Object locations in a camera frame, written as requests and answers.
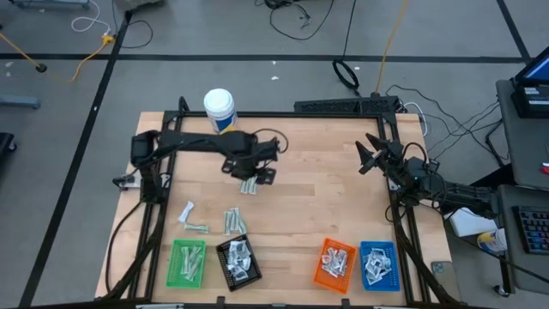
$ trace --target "black metal frame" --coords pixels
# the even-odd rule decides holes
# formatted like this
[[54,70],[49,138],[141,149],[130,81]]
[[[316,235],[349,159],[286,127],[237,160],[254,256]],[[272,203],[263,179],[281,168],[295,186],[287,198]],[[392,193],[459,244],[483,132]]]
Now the black metal frame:
[[[386,122],[390,129],[391,129],[391,136],[392,139],[398,139],[398,128],[396,125],[396,117],[394,113],[391,112],[384,112],[384,113],[367,113],[367,114],[355,114],[355,113],[323,113],[323,112],[239,112],[238,116],[240,118],[363,118],[363,119],[375,119],[377,121],[377,129],[378,134],[380,138],[386,139],[386,133],[385,133],[385,127],[384,123]],[[162,130],[168,130],[169,123],[174,120],[175,118],[175,130],[181,131],[183,119],[185,117],[207,117],[205,112],[180,112],[180,111],[165,111],[164,112],[164,120],[162,125]],[[167,167],[167,173],[172,174],[174,167],[175,167],[175,158],[176,153],[172,154],[169,157],[168,160],[168,167]],[[158,218],[161,220],[159,224],[161,225],[161,229],[163,231],[164,228],[164,220],[166,217],[166,210],[167,210],[167,204],[168,204],[168,198],[169,197],[169,191],[170,187],[168,186],[166,190],[166,200],[160,205],[159,207],[159,215]],[[389,200],[392,202],[394,200],[394,197],[389,192]],[[143,216],[143,222],[142,222],[142,229],[139,236],[139,242],[137,244],[137,252],[140,252],[143,248],[145,242],[147,241],[148,237],[148,231],[151,224],[152,214],[153,214],[153,204],[148,204],[147,208],[145,209],[145,214]],[[398,209],[392,208],[393,217],[397,218],[399,217]],[[394,221],[393,225],[394,228],[396,228],[401,223],[399,221]],[[413,209],[409,209],[407,211],[407,224],[409,229],[409,236],[410,240],[413,244],[413,248],[415,251],[421,255],[421,247],[419,244],[419,235],[418,235],[418,229],[415,222],[415,215],[413,212]],[[150,258],[150,265],[149,265],[149,271],[148,271],[148,278],[146,281],[146,288],[145,288],[145,295],[144,298],[146,300],[151,300],[153,298],[153,289],[154,289],[154,279],[156,277],[156,270],[158,266],[158,259],[160,255],[160,246],[161,246],[161,234],[160,234],[160,241],[158,244],[155,245],[153,251],[151,252],[151,258]],[[398,250],[398,257],[399,257],[399,264],[401,268],[401,279],[402,279],[402,286],[406,298],[407,304],[411,304],[414,302],[413,299],[413,291],[412,291],[412,283],[407,263],[407,254],[404,251],[404,249],[397,245]],[[139,272],[135,275],[132,283],[130,284],[130,291],[129,291],[129,297],[136,297],[136,291],[137,286],[139,283]],[[421,292],[422,301],[424,303],[430,303],[431,298],[429,294],[429,288],[427,287],[427,284],[421,274],[418,273],[419,278],[419,288]]]

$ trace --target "table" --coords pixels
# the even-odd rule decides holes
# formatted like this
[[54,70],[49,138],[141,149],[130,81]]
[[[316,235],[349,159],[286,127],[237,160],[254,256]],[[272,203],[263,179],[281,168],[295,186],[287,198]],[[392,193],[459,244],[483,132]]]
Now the table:
[[[142,113],[137,132],[161,127],[162,112]],[[402,143],[424,144],[419,118],[399,114],[398,130]],[[358,118],[239,118],[241,130],[269,127],[281,130],[290,140],[289,150],[272,166],[277,176],[272,186],[261,186],[256,196],[239,192],[238,180],[220,172],[224,160],[219,154],[178,152],[174,181],[167,207],[166,224],[160,250],[153,302],[215,303],[225,296],[227,303],[340,305],[342,298],[352,305],[404,305],[402,291],[369,293],[364,290],[359,262],[353,271],[347,295],[337,294],[313,284],[319,252],[325,237],[358,246],[362,240],[392,240],[391,223],[384,219],[389,205],[387,185],[375,169],[360,175],[356,140],[371,147],[365,133],[378,135],[377,122]],[[182,131],[212,133],[206,118],[184,118]],[[260,139],[271,138],[268,132]],[[416,148],[407,155],[421,156]],[[138,201],[138,191],[120,196],[113,228]],[[178,216],[187,201],[195,208],[188,221],[207,224],[210,234],[185,231]],[[225,236],[224,211],[240,207],[248,235],[263,278],[246,288],[230,293],[222,275],[214,247],[234,236]],[[143,208],[131,216],[114,242],[112,284],[133,261],[142,224]],[[425,263],[451,261],[441,217],[425,207],[415,210],[417,228]],[[206,240],[207,254],[202,288],[185,290],[166,288],[166,272],[172,242],[176,238]],[[420,300],[417,273],[410,265],[413,294]],[[137,295],[144,290],[148,263],[142,267]],[[105,266],[101,271],[96,295],[106,293]]]
[[549,190],[549,177],[540,171],[541,162],[549,161],[549,119],[520,118],[511,99],[515,91],[511,81],[498,81],[499,105],[511,163],[485,176],[473,185],[523,185]]
[[[500,185],[498,188],[501,215],[505,226],[505,238],[507,239],[507,256],[513,264],[522,266],[534,273],[549,277],[547,255],[527,254],[522,248],[521,235],[515,223],[515,217],[511,207],[513,206],[546,206],[549,207],[549,192],[519,188],[511,185]],[[549,286],[539,279],[509,268],[510,281],[518,288],[549,294]]]

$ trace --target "gray floor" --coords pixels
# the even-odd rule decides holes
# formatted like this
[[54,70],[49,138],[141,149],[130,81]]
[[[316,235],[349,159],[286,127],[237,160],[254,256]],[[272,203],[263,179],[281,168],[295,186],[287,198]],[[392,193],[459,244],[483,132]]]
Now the gray floor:
[[[98,0],[100,19],[111,23],[110,1]],[[531,55],[549,44],[543,11],[549,3],[506,0],[512,17]],[[328,1],[303,5],[313,16],[313,26],[322,19]],[[122,53],[150,54],[338,54],[347,29],[350,0],[336,0],[332,15],[318,35],[304,42],[275,33],[268,24],[268,9],[251,0],[168,1],[164,7],[144,10],[133,20],[144,19],[154,29],[153,42],[142,49]],[[361,0],[357,5],[348,54],[383,53],[400,1]],[[292,8],[277,12],[281,27],[296,35],[299,15]],[[86,33],[73,33],[70,21],[78,15],[94,16],[79,8],[18,9],[0,3],[4,33],[28,52],[89,53],[105,30],[96,25]],[[132,26],[126,45],[143,42],[148,30]],[[0,43],[1,52],[12,52]],[[409,4],[395,36],[391,55],[400,56],[520,56],[495,1],[430,1]],[[44,61],[60,76],[71,76],[76,61]],[[0,178],[0,307],[16,306],[33,267],[51,213],[69,169],[76,144],[106,62],[85,64],[75,83],[39,75],[27,62],[0,61],[0,93],[35,95],[42,99],[38,111],[0,107],[0,131],[16,134],[19,149]],[[375,87],[379,63],[351,63],[359,67],[361,91]],[[439,100],[441,106],[465,121],[496,101],[495,82],[513,76],[520,64],[421,64],[388,63],[382,90],[397,83],[418,88]],[[193,110],[202,110],[202,97],[211,88],[227,88],[239,110],[291,111],[295,100],[351,97],[336,79],[330,62],[159,62],[118,61],[106,91],[92,137],[87,146],[75,187],[69,199],[57,238],[51,250],[34,305],[91,300],[99,278],[118,191],[110,180],[119,175],[129,157],[130,137],[139,113],[164,111],[177,106],[185,96]],[[405,102],[418,103],[425,113],[443,115],[417,94],[394,89]],[[499,110],[484,119],[499,119]],[[445,137],[441,122],[428,118],[427,145]],[[456,125],[446,118],[451,128]],[[482,138],[483,131],[477,133]],[[503,130],[493,141],[507,153]],[[453,142],[436,146],[437,156]],[[469,183],[495,170],[497,164],[470,137],[444,153],[442,175],[451,181]],[[491,291],[499,284],[498,262],[449,238],[463,299],[472,305],[515,308],[535,307],[549,297],[518,291],[509,299]]]

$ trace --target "black basket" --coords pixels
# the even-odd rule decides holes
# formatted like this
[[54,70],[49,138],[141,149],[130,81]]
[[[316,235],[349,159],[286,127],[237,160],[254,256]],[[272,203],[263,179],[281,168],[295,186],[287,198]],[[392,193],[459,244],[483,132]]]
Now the black basket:
[[[246,271],[246,273],[248,274],[248,278],[240,280],[237,283],[232,277],[231,272],[226,268],[226,261],[229,255],[229,247],[231,246],[231,241],[242,240],[246,240],[246,245],[248,246],[248,250],[250,250],[251,265],[250,269]],[[217,256],[220,258],[221,269],[223,270],[223,275],[225,275],[226,285],[229,287],[229,291],[236,291],[239,288],[243,288],[248,284],[256,282],[257,280],[262,278],[261,271],[259,270],[259,265],[257,265],[256,256],[254,255],[254,251],[251,250],[250,241],[248,240],[248,236],[246,236],[246,234],[240,235],[237,238],[228,240],[223,244],[216,246],[215,250],[217,251]]]

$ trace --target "wooden tabletop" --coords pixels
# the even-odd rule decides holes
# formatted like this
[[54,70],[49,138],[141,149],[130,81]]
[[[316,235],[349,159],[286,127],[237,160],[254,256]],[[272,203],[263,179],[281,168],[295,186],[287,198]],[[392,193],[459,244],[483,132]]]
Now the wooden tabletop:
[[[142,113],[137,132],[159,130],[162,116],[162,112]],[[403,144],[424,144],[417,115],[399,114],[397,120]],[[283,131],[289,138],[288,151],[280,156],[278,162],[271,164],[277,170],[274,184],[259,186],[255,196],[241,194],[238,180],[220,172],[224,160],[222,155],[179,152],[153,301],[215,303],[217,296],[225,296],[226,303],[240,304],[338,305],[342,298],[348,298],[352,305],[404,305],[402,291],[380,293],[364,290],[359,257],[347,295],[320,288],[312,281],[326,237],[357,247],[363,240],[395,242],[393,226],[384,218],[389,205],[384,176],[378,169],[372,169],[366,175],[358,173],[359,155],[354,142],[360,141],[371,148],[365,133],[378,135],[376,121],[356,118],[240,118],[238,127],[248,132],[269,127]],[[206,118],[185,118],[183,131],[212,133],[212,126]],[[272,136],[269,132],[259,133],[260,140]],[[407,155],[421,157],[416,148],[410,148]],[[138,198],[138,190],[121,193],[113,228],[135,206]],[[188,222],[208,225],[209,234],[185,231],[184,225],[178,222],[187,201],[195,204]],[[233,293],[226,286],[215,253],[216,245],[236,236],[224,235],[224,211],[232,207],[240,208],[262,272],[261,280]],[[124,274],[135,257],[143,209],[141,207],[124,223],[114,242],[111,285]],[[425,264],[430,267],[432,261],[451,261],[440,215],[427,207],[414,210]],[[166,287],[172,242],[184,238],[204,239],[207,243],[200,289]],[[414,298],[420,300],[417,274],[411,260],[408,259],[408,263]],[[147,273],[148,261],[142,267],[138,295],[144,290]],[[104,282],[105,265],[97,296],[106,293]]]

